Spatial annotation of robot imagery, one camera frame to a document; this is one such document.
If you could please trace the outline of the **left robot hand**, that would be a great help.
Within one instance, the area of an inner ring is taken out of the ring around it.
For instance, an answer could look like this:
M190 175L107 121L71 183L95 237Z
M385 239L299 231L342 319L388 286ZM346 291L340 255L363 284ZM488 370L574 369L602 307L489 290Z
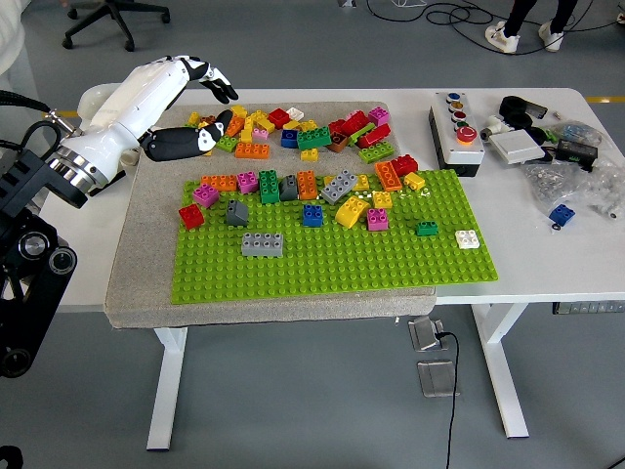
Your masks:
M223 104L238 99L228 79L199 58L165 57L140 65L104 101L81 135L62 141L50 166L58 172L67 169L84 192L104 186L116 176L122 153L140 145L193 80Z

